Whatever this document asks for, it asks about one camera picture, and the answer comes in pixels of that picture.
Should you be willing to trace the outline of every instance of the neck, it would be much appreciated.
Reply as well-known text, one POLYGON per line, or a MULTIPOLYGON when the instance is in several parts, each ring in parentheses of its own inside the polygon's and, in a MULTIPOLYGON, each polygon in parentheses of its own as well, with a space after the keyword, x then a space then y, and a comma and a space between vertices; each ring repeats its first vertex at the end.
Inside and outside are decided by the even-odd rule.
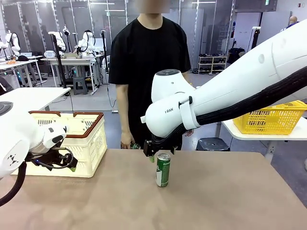
POLYGON ((138 21, 147 29, 156 30, 161 28, 163 17, 160 13, 141 13, 138 21))

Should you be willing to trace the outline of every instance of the glass wall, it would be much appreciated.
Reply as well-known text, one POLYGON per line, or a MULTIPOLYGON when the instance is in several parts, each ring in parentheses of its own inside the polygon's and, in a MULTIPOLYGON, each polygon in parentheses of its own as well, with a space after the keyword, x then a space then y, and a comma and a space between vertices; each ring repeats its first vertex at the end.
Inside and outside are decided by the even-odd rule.
MULTIPOLYGON (((178 23, 187 35, 192 67, 199 53, 227 53, 233 0, 170 0, 163 16, 178 23)), ((49 31, 67 26, 71 50, 85 30, 96 38, 105 30, 109 55, 112 40, 139 16, 136 0, 7 0, 2 1, 6 30, 16 32, 22 52, 53 49, 49 31)))

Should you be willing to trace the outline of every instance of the fluorescent light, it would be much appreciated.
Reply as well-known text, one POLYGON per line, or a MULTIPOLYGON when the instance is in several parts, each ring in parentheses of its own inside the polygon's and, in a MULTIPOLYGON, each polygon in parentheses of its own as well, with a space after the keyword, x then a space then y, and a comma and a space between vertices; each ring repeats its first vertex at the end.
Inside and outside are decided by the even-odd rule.
POLYGON ((105 11, 125 11, 125 10, 105 10, 105 11))
POLYGON ((197 3, 199 3, 199 4, 201 4, 201 3, 216 3, 215 1, 199 1, 199 2, 192 2, 192 4, 197 4, 197 3))
POLYGON ((115 3, 91 2, 91 5, 115 5, 115 3))

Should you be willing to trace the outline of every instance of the black stool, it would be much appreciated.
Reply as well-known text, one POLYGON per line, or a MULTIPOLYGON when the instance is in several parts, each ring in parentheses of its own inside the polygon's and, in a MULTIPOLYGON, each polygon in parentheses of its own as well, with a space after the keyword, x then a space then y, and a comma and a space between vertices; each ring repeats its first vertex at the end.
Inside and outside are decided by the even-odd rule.
POLYGON ((220 138, 201 138, 196 151, 230 151, 229 146, 220 138))

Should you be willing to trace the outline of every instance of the cream plastic basket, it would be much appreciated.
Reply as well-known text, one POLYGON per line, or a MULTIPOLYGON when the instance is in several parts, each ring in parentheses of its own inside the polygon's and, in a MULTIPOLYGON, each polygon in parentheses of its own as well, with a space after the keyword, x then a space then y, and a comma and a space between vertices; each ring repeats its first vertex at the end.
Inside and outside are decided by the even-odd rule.
POLYGON ((78 160, 75 172, 70 169, 53 169, 49 171, 42 166, 27 163, 27 175, 92 177, 106 152, 105 121, 103 113, 32 111, 30 114, 40 126, 53 122, 68 126, 67 136, 61 147, 70 149, 78 160))

